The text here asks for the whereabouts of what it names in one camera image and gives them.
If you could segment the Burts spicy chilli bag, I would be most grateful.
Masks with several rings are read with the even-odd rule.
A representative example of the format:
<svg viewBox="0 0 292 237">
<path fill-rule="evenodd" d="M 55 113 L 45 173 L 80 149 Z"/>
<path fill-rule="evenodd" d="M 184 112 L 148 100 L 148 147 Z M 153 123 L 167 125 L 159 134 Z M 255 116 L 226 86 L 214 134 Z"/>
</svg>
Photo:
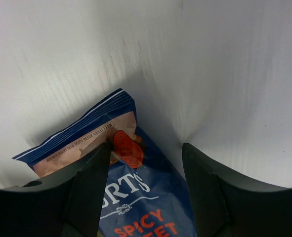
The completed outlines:
<svg viewBox="0 0 292 237">
<path fill-rule="evenodd" d="M 137 125 L 133 98 L 112 92 L 80 119 L 15 157 L 39 177 L 78 161 L 104 142 L 111 159 L 99 229 L 104 237 L 194 237 L 185 179 Z"/>
</svg>

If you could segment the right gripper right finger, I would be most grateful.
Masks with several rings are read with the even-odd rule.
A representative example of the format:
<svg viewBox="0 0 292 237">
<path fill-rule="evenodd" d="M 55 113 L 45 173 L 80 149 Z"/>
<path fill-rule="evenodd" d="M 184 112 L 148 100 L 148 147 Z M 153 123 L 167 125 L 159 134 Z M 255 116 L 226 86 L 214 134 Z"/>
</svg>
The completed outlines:
<svg viewBox="0 0 292 237">
<path fill-rule="evenodd" d="M 243 175 L 189 143 L 182 161 L 198 236 L 292 237 L 292 188 Z"/>
</svg>

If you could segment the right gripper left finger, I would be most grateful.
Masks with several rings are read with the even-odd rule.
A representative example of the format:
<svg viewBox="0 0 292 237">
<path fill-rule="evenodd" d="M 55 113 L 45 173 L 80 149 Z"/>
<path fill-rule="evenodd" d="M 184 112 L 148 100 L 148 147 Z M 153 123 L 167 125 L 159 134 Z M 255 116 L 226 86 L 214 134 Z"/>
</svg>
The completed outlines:
<svg viewBox="0 0 292 237">
<path fill-rule="evenodd" d="M 0 237 L 95 237 L 111 144 L 19 187 L 0 189 Z"/>
</svg>

